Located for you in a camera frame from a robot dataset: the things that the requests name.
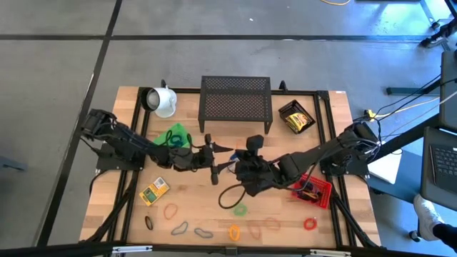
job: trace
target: gray floor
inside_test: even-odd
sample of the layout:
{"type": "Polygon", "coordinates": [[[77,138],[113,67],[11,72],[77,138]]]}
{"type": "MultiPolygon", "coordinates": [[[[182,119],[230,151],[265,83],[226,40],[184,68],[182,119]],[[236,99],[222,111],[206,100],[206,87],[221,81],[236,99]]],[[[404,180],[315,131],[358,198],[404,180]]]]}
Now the gray floor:
{"type": "MultiPolygon", "coordinates": [[[[435,18],[448,18],[443,1],[430,0],[428,4],[435,18]]],[[[113,7],[112,0],[2,1],[0,34],[103,34],[113,7]]],[[[430,32],[417,3],[353,1],[348,6],[329,6],[319,0],[124,0],[114,28],[115,34],[430,32]]],[[[0,172],[0,248],[32,243],[100,45],[99,41],[0,41],[0,156],[29,165],[25,172],[0,172]]],[[[376,110],[398,99],[385,95],[386,87],[421,86],[438,75],[441,52],[439,47],[422,49],[417,43],[404,42],[113,41],[91,107],[110,110],[119,86],[158,86],[166,79],[171,86],[195,87],[202,75],[270,76],[273,85],[285,80],[291,89],[345,90],[351,113],[357,117],[364,109],[376,110]]],[[[430,107],[420,106],[386,119],[382,134],[430,107]]],[[[421,147],[418,141],[405,149],[421,154],[421,147]]],[[[81,145],[51,235],[52,244],[78,240],[95,162],[96,157],[81,145]]],[[[414,243],[405,237],[416,228],[411,204],[390,196],[372,199],[385,247],[453,255],[441,242],[414,243]]],[[[445,221],[457,224],[456,213],[438,209],[445,221]]]]}

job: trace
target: wooden tabletop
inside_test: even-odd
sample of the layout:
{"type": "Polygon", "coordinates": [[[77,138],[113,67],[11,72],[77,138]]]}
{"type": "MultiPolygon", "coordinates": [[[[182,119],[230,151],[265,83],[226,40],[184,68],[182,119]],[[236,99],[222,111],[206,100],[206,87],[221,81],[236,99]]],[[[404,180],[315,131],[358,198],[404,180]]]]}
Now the wooden tabletop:
{"type": "MultiPolygon", "coordinates": [[[[113,113],[117,115],[120,122],[128,125],[131,123],[137,91],[137,87],[119,88],[113,113]]],[[[352,122],[348,99],[344,91],[329,93],[335,129],[339,134],[352,122]]],[[[316,118],[312,97],[272,96],[273,124],[268,135],[264,135],[261,122],[238,121],[207,121],[205,133],[210,133],[217,144],[231,148],[245,148],[248,136],[260,134],[265,137],[265,141],[259,154],[266,160],[272,160],[285,153],[306,151],[319,145],[318,126],[315,124],[302,134],[295,135],[278,116],[277,110],[294,99],[316,118]]],[[[321,102],[321,109],[326,139],[329,140],[323,102],[321,102]]],[[[203,144],[204,134],[199,131],[198,112],[199,94],[178,94],[177,110],[172,117],[161,119],[154,113],[151,114],[147,138],[154,140],[159,134],[179,122],[192,135],[194,144],[203,144]]],[[[137,131],[141,128],[143,115],[141,111],[137,131]]],[[[216,163],[227,162],[231,154],[231,152],[215,154],[216,163]]],[[[91,236],[113,208],[119,174],[119,171],[109,171],[94,183],[80,239],[91,236]]],[[[325,180],[319,170],[316,170],[313,176],[325,180]]],[[[345,179],[351,213],[370,239],[380,244],[367,185],[355,176],[345,176],[345,179]]],[[[221,172],[219,184],[213,186],[208,168],[198,170],[196,173],[190,171],[179,173],[172,169],[159,168],[146,158],[144,170],[139,175],[127,241],[172,245],[336,247],[330,211],[293,198],[290,191],[270,189],[254,198],[246,195],[242,200],[248,209],[245,216],[235,215],[233,209],[220,208],[219,194],[225,188],[237,183],[235,176],[226,170],[221,172]],[[159,176],[170,185],[171,189],[148,207],[138,197],[138,193],[159,176]],[[167,220],[164,217],[164,210],[169,203],[176,204],[178,210],[173,218],[167,220]],[[154,223],[153,231],[147,229],[145,216],[151,217],[154,223]],[[318,222],[316,229],[312,231],[303,229],[303,222],[307,218],[316,218],[318,222]],[[171,231],[184,221],[189,224],[187,231],[184,234],[172,236],[171,231]],[[241,228],[239,241],[232,241],[229,237],[229,228],[233,224],[241,228]],[[214,237],[201,238],[194,233],[195,228],[210,231],[214,237]]],[[[229,191],[224,195],[222,204],[231,205],[241,193],[242,188],[229,191]]],[[[167,216],[173,212],[173,208],[169,207],[167,216]]],[[[123,219],[124,211],[119,216],[115,238],[120,238],[123,219]]],[[[347,244],[346,227],[341,214],[339,220],[343,242],[347,244]]]]}

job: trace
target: red basket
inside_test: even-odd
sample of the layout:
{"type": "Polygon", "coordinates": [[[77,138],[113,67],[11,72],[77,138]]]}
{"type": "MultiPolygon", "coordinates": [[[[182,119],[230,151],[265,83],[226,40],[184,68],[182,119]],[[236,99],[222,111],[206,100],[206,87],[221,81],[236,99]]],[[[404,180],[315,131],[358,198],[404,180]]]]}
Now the red basket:
{"type": "MultiPolygon", "coordinates": [[[[300,180],[298,182],[296,182],[293,185],[293,187],[294,188],[301,188],[300,182],[305,181],[306,178],[308,178],[308,174],[302,175],[300,180]]],[[[310,203],[310,204],[319,206],[321,208],[327,209],[328,202],[330,200],[331,183],[329,183],[327,181],[322,181],[322,180],[320,180],[318,178],[314,178],[313,176],[309,180],[309,183],[312,183],[313,186],[315,186],[322,193],[321,200],[319,200],[318,202],[315,202],[315,203],[311,203],[310,201],[306,201],[306,200],[303,200],[303,199],[299,198],[298,195],[297,195],[297,192],[295,192],[295,191],[292,191],[292,196],[294,196],[294,197],[296,197],[296,198],[298,198],[298,199],[300,199],[302,201],[305,201],[307,203],[310,203]]]]}

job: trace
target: person's foot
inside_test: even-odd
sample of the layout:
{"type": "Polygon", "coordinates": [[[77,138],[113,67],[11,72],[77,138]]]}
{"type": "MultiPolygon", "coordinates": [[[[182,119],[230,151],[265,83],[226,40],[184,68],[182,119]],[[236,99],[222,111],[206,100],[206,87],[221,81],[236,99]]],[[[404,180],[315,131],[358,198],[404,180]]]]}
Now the person's foot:
{"type": "Polygon", "coordinates": [[[444,223],[443,219],[436,213],[433,203],[422,198],[420,194],[414,197],[414,210],[419,217],[419,233],[421,238],[427,241],[438,240],[433,234],[433,227],[444,223]]]}

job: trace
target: green rubber band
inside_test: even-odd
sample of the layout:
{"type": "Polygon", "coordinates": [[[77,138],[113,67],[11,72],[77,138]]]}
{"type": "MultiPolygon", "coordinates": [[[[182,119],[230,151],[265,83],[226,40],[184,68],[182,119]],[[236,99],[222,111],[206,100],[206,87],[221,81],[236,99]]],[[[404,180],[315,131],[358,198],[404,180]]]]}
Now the green rubber band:
{"type": "Polygon", "coordinates": [[[246,207],[244,204],[240,203],[235,207],[235,209],[233,210],[233,213],[237,216],[245,216],[246,213],[248,213],[248,207],[246,207]]]}

